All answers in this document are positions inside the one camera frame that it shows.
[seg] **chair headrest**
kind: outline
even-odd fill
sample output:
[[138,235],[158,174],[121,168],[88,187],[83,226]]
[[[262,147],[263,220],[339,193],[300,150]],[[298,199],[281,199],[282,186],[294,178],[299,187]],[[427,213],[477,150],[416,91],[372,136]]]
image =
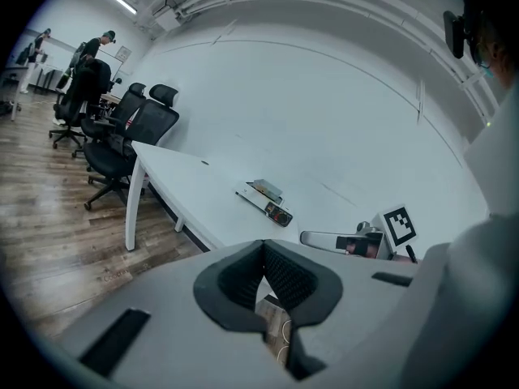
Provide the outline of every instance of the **chair headrest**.
[[132,85],[130,85],[130,87],[128,88],[128,91],[130,91],[131,93],[134,93],[136,95],[143,95],[145,88],[146,88],[146,85],[144,85],[143,83],[135,82]]
[[159,83],[155,85],[152,89],[149,90],[149,95],[154,100],[158,100],[162,104],[172,107],[173,106],[173,98],[178,94],[176,89],[168,87],[167,85],[163,85]]

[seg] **black baseboard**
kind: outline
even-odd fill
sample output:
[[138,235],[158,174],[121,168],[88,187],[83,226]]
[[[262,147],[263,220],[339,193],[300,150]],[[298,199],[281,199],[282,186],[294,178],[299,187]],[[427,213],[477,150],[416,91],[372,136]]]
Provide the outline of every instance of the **black baseboard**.
[[[169,208],[169,206],[166,204],[164,199],[155,190],[155,188],[153,187],[153,184],[151,182],[148,184],[148,187],[149,187],[149,190],[153,193],[153,195],[157,198],[157,200],[159,201],[161,206],[164,208],[165,212],[171,217],[171,219],[173,219],[176,222],[178,220],[178,216],[175,215],[175,213]],[[189,228],[187,228],[185,225],[182,228],[182,231],[187,235],[187,237],[189,237],[195,243],[195,245],[197,245],[200,248],[200,250],[202,252],[210,251],[210,249],[207,248],[206,245],[199,238],[197,238],[196,235],[192,231],[190,231]],[[265,297],[265,300],[270,302],[271,304],[275,305],[276,307],[279,307],[284,310],[284,308],[281,306],[279,300],[277,300],[277,298],[274,298],[272,295],[270,295],[270,294],[267,295]]]

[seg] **chair backrest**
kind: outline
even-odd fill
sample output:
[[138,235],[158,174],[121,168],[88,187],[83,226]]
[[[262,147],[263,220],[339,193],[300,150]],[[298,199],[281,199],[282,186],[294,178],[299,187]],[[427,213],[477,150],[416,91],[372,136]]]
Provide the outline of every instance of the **chair backrest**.
[[81,105],[98,104],[101,94],[108,89],[111,70],[107,63],[94,59],[87,66],[79,69],[72,81],[71,88],[59,106],[61,116],[72,126],[78,126],[81,117]]
[[117,118],[121,122],[115,126],[115,132],[117,134],[122,135],[125,132],[127,121],[146,101],[146,96],[143,95],[145,88],[146,85],[138,82],[130,85],[122,97],[121,102],[119,102],[114,111],[110,114],[111,117]]
[[149,95],[153,99],[146,100],[140,106],[126,130],[126,137],[141,143],[157,144],[162,135],[180,118],[178,113],[170,108],[177,93],[176,89],[162,84],[150,89]]

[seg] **wooden floor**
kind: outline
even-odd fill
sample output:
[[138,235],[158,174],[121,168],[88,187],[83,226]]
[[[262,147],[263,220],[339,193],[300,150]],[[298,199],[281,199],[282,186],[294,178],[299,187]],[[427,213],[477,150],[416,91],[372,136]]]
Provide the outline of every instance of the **wooden floor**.
[[[2,94],[14,98],[12,89]],[[131,253],[124,246],[126,208],[115,193],[93,203],[90,212],[84,209],[101,187],[87,183],[92,173],[81,154],[71,158],[72,142],[52,149],[55,99],[30,90],[20,96],[15,122],[0,118],[0,276],[28,325],[51,338],[141,272],[201,253],[174,231],[149,190],[139,204]],[[286,312],[266,301],[257,311],[269,322],[276,356]]]

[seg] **white wall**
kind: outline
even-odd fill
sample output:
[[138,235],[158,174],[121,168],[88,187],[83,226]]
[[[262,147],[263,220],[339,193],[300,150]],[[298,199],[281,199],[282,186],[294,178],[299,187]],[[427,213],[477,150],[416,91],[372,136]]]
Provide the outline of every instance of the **white wall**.
[[[181,120],[161,145],[207,158],[237,179],[268,179],[285,192],[300,230],[353,232],[403,202],[416,219],[418,256],[485,216],[461,157],[463,137],[442,102],[430,95],[417,125],[412,67],[326,33],[323,20],[312,23],[330,12],[249,8],[193,20],[157,42],[135,70],[132,79],[148,89],[166,83],[180,91]],[[311,21],[284,23],[290,12]],[[355,35],[366,27],[342,13],[335,28]],[[391,30],[378,33],[381,46],[396,42],[413,54]]]
[[[52,29],[52,38],[43,49],[51,56],[55,66],[67,67],[73,50],[82,41],[99,37],[114,30],[116,43],[101,46],[100,50],[115,56],[121,46],[131,50],[130,57],[122,64],[121,71],[131,74],[140,59],[149,50],[152,42],[136,28],[130,19],[118,13],[104,0],[47,0],[27,25],[28,29],[43,32]],[[13,50],[16,55],[27,45],[31,37],[22,35]]]

